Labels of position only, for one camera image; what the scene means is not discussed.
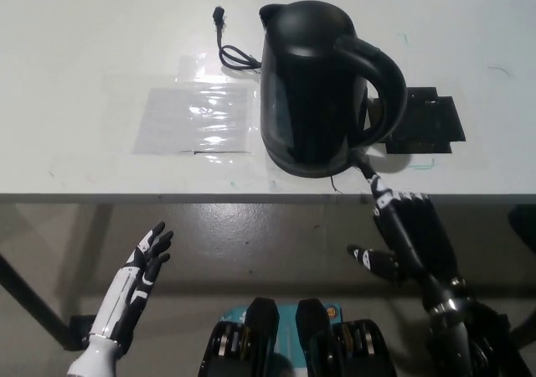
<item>power cord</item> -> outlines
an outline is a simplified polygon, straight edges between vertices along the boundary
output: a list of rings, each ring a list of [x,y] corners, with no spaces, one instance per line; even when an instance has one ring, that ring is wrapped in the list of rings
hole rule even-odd
[[[224,32],[225,26],[224,13],[225,10],[222,7],[218,6],[212,14],[212,18],[214,19],[214,23],[216,24],[216,41],[218,42],[219,61],[221,61],[222,65],[232,70],[245,71],[259,69],[260,61],[255,59],[250,54],[246,54],[242,50],[230,44],[226,44],[225,46],[221,45],[222,34]],[[232,55],[231,53],[228,53],[226,50],[234,51],[242,59],[240,57]]]

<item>white table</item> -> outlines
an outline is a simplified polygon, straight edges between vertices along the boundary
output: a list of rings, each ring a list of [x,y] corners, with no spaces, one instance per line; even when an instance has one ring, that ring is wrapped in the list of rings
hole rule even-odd
[[[260,139],[258,99],[249,107],[247,153],[135,152],[154,88],[193,77],[258,96],[255,80],[221,70],[216,5],[226,10],[224,41],[260,59],[259,8],[294,1],[0,0],[0,200],[318,202],[368,194],[355,170],[334,178],[340,194],[329,178],[277,168]],[[451,155],[377,158],[392,187],[458,202],[536,200],[536,0],[323,1],[392,57],[408,86],[436,86],[456,104],[467,141],[452,143]],[[381,156],[376,147],[371,154]]]

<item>concrete floor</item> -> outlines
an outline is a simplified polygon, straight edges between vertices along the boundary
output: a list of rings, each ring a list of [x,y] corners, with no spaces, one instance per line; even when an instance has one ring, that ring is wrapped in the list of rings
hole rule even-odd
[[[536,303],[536,256],[509,229],[508,210],[439,208],[462,274],[515,325]],[[0,219],[0,252],[64,319],[98,309],[147,229],[163,219],[175,231],[172,259],[119,363],[120,377],[197,375],[220,315],[255,296],[340,302],[345,319],[380,326],[400,376],[433,375],[419,298],[346,254],[351,242],[383,246],[367,205],[25,204],[0,205]],[[0,308],[0,375],[63,375],[76,354],[64,352],[3,290]],[[523,354],[536,371],[536,345]]]

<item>robotic arm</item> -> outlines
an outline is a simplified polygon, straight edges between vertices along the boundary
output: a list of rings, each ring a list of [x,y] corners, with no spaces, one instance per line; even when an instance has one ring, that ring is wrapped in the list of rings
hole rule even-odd
[[[355,158],[374,196],[374,222],[391,252],[351,245],[350,255],[391,282],[413,279],[430,318],[428,349],[441,377],[529,377],[505,317],[476,300],[461,277],[454,250],[425,194],[384,185],[366,157]]]
[[[90,331],[87,350],[71,365],[67,377],[116,377],[116,361],[131,346],[134,328],[171,245],[173,232],[159,236],[160,222],[137,244],[116,273]]]

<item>kettle base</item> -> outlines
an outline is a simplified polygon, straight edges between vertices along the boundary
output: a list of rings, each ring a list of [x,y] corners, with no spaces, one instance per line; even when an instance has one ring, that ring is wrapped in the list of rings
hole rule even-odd
[[[346,169],[350,168],[350,162],[336,162],[329,163],[326,165],[306,165],[300,163],[288,163],[286,161],[281,161],[274,153],[266,147],[266,151],[270,156],[271,160],[285,172],[291,174],[292,176],[298,176],[300,178],[329,178],[330,176],[335,176],[341,172],[344,172]]]

